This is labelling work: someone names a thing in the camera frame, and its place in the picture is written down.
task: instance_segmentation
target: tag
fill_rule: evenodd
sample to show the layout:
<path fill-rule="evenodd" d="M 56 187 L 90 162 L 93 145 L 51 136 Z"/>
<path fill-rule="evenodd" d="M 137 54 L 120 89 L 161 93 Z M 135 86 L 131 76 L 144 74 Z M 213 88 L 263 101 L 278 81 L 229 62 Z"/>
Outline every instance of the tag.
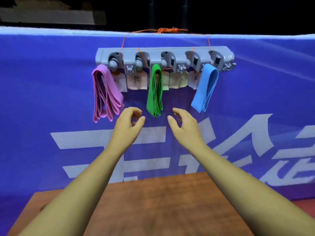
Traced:
<path fill-rule="evenodd" d="M 197 71 L 190 71 L 188 75 L 189 75 L 188 86 L 191 87 L 192 89 L 197 89 L 201 73 Z"/>
<path fill-rule="evenodd" d="M 168 85 L 169 85 L 169 73 L 166 71 L 162 71 L 163 90 L 168 90 Z"/>
<path fill-rule="evenodd" d="M 147 73 L 138 71 L 137 75 L 127 75 L 128 89 L 147 89 Z"/>
<path fill-rule="evenodd" d="M 182 74 L 179 72 L 172 72 L 169 75 L 169 88 L 178 89 L 188 85 L 188 73 L 184 71 Z"/>
<path fill-rule="evenodd" d="M 114 75 L 114 73 L 112 73 L 112 76 L 118 87 L 118 90 L 120 92 L 127 92 L 126 76 L 121 72 L 118 75 Z"/>

